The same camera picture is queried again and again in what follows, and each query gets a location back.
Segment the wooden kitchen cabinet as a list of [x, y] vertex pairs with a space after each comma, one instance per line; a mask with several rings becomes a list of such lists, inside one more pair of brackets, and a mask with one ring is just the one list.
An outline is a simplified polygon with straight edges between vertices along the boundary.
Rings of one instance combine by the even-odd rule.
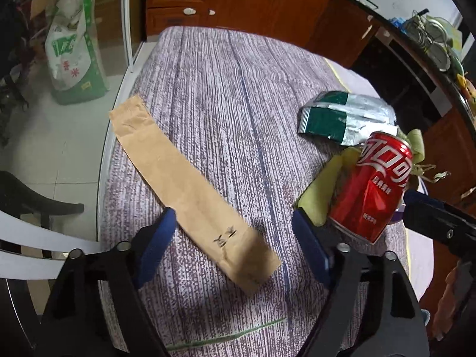
[[424, 133], [426, 162], [448, 176], [428, 188], [462, 209], [475, 206], [475, 117], [458, 82], [378, 13], [355, 0], [145, 0], [147, 36], [172, 26], [264, 35], [307, 49], [367, 78]]

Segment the brown paper bag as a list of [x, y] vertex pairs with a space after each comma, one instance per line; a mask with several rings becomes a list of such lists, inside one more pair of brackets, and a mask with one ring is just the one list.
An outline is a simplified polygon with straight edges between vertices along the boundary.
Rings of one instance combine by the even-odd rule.
[[246, 294], [253, 295], [281, 260], [212, 184], [173, 145], [134, 95], [110, 113], [117, 140], [164, 206], [175, 210], [196, 246]]

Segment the red cola can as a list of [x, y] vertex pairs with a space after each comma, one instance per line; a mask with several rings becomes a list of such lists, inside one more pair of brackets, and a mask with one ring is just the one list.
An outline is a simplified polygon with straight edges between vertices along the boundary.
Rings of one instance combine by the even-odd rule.
[[413, 154], [404, 140], [374, 132], [330, 209], [341, 231], [375, 243], [399, 206], [412, 169]]

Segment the white chair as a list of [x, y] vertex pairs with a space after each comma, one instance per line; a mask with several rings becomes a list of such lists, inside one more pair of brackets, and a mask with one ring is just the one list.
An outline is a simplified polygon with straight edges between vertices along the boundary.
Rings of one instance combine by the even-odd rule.
[[42, 257], [42, 250], [85, 254], [100, 252], [99, 242], [49, 231], [1, 212], [1, 241], [20, 246], [19, 253], [1, 249], [1, 278], [11, 280], [54, 280], [64, 265], [63, 259]]

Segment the silver green foil bag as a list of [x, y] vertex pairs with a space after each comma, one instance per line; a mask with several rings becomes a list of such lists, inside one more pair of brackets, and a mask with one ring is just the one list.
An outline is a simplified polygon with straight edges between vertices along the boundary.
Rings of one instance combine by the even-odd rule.
[[394, 109], [381, 98], [326, 91], [299, 111], [298, 134], [323, 137], [343, 146], [364, 143], [378, 131], [398, 134]]

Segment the green white rice sack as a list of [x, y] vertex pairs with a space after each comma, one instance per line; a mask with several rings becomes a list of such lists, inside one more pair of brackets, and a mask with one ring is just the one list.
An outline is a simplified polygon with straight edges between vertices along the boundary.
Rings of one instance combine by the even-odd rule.
[[52, 95], [61, 105], [92, 101], [109, 90], [94, 16], [95, 0], [55, 0], [44, 50]]

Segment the metal dish rack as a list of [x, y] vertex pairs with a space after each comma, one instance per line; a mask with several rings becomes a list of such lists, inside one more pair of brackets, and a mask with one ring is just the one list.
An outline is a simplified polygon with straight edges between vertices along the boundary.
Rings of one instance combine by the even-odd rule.
[[461, 63], [462, 33], [448, 20], [429, 15], [429, 9], [413, 11], [401, 30], [442, 73], [464, 75]]

